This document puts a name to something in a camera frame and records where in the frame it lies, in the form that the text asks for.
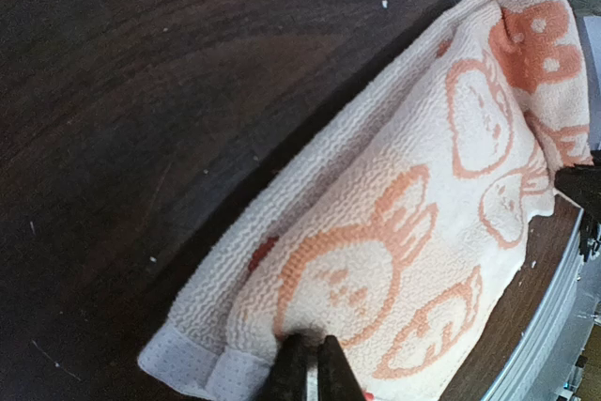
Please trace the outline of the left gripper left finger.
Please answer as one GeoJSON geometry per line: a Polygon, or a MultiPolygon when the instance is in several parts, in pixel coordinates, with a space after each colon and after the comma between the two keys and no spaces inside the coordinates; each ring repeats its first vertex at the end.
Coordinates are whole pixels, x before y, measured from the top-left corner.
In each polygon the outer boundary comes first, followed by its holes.
{"type": "Polygon", "coordinates": [[[309,372],[315,366],[316,348],[308,344],[306,337],[300,333],[287,336],[254,400],[306,400],[309,372]]]}

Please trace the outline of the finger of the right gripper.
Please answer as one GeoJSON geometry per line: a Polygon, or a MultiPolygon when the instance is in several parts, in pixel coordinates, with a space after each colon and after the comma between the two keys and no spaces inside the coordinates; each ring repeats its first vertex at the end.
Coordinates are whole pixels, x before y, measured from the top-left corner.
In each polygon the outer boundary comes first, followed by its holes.
{"type": "Polygon", "coordinates": [[[591,152],[592,165],[577,164],[556,172],[555,188],[580,206],[598,223],[601,221],[600,151],[591,152]]]}

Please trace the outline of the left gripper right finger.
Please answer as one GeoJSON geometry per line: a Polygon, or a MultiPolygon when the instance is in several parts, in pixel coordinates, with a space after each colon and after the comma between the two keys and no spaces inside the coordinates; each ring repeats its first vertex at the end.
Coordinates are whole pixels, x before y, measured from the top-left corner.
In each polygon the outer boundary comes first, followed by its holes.
{"type": "Polygon", "coordinates": [[[317,391],[320,401],[365,401],[362,388],[333,335],[327,335],[317,350],[317,391]]]}

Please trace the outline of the orange bunny pattern towel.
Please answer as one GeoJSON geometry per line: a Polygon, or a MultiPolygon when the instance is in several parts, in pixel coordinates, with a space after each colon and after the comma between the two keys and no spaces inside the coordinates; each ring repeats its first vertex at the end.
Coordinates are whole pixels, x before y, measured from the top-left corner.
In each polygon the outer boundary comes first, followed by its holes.
{"type": "Polygon", "coordinates": [[[360,387],[436,400],[522,266],[555,174],[590,164],[568,0],[462,0],[256,197],[178,293],[139,367],[249,400],[280,345],[335,336],[360,387]]]}

